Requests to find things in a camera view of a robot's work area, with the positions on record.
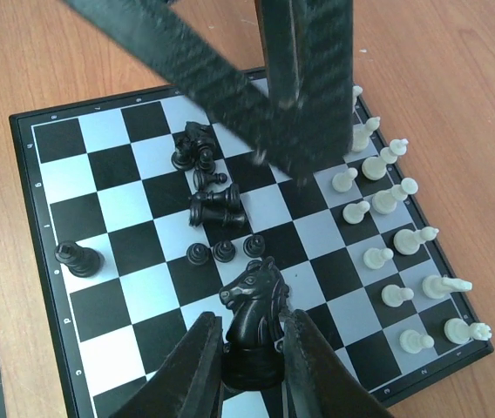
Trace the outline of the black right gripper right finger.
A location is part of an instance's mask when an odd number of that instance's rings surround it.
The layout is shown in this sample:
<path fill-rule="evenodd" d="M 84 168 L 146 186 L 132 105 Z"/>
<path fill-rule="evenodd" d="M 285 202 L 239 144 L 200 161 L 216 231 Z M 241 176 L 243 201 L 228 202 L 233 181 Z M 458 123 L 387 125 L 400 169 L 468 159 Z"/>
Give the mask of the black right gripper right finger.
<path fill-rule="evenodd" d="M 391 417 L 356 381 L 309 315 L 299 309 L 284 323 L 285 378 L 298 417 Z"/>

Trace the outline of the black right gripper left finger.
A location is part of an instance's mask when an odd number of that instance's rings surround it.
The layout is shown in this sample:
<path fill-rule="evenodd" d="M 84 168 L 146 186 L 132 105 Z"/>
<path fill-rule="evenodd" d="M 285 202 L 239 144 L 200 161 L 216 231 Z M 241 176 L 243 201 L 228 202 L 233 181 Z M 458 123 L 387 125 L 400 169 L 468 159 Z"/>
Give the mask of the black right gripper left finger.
<path fill-rule="evenodd" d="M 202 313 L 168 355 L 154 377 L 114 417 L 220 417 L 222 320 Z"/>

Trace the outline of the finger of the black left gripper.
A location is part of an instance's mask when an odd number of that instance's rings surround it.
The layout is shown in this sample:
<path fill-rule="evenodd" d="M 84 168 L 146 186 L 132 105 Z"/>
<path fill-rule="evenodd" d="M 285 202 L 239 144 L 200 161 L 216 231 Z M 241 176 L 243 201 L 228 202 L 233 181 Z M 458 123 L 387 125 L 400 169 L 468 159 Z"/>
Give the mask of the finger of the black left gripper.
<path fill-rule="evenodd" d="M 353 144 L 353 4 L 260 1 L 268 88 L 259 90 L 168 1 L 73 1 L 71 8 L 292 179 Z"/>

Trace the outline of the black knight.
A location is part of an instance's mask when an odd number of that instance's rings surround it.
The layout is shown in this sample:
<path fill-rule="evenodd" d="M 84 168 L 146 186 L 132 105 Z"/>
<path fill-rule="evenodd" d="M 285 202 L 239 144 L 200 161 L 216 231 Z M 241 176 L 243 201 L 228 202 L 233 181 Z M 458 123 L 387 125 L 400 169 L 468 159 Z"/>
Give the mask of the black knight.
<path fill-rule="evenodd" d="M 275 343 L 284 336 L 280 315 L 288 297 L 289 286 L 272 256 L 249 262 L 220 290 L 221 304 L 233 312 L 221 368 L 229 390 L 262 391 L 283 381 L 284 357 Z"/>

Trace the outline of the black king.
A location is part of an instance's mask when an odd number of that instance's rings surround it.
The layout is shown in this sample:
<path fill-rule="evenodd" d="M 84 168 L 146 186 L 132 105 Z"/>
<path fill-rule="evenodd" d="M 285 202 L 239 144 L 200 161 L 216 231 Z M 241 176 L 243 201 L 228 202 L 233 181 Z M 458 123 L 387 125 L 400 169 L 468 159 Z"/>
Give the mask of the black king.
<path fill-rule="evenodd" d="M 102 264 L 101 256 L 96 250 L 70 240 L 60 242 L 54 256 L 59 263 L 68 267 L 72 275 L 79 278 L 95 275 Z"/>

